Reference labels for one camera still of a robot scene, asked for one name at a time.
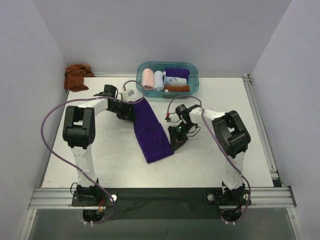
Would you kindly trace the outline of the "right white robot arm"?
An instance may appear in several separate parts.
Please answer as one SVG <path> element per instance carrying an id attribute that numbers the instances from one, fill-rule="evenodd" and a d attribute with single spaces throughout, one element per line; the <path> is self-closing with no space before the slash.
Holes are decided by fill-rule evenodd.
<path id="1" fill-rule="evenodd" d="M 243 162 L 251 136 L 238 112 L 217 112 L 198 104 L 191 107 L 181 104 L 176 107 L 175 113 L 179 124 L 168 127 L 171 149 L 176 151 L 182 147 L 189 139 L 192 128 L 205 126 L 226 158 L 221 190 L 223 202 L 233 205 L 243 200 L 248 194 L 242 174 Z"/>

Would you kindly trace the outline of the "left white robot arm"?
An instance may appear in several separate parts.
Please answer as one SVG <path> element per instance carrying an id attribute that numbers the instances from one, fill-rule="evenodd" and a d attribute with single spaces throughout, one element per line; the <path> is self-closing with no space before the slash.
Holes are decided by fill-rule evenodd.
<path id="1" fill-rule="evenodd" d="M 103 111 L 109 111 L 120 120 L 135 122 L 133 105 L 125 103 L 133 94 L 133 90 L 119 93 L 115 86 L 106 84 L 102 92 L 94 95 L 96 99 L 79 106 L 66 107 L 62 138 L 70 147 L 78 167 L 74 197 L 90 206 L 97 205 L 103 199 L 103 191 L 97 187 L 99 178 L 92 157 L 92 144 L 96 137 L 95 117 Z"/>

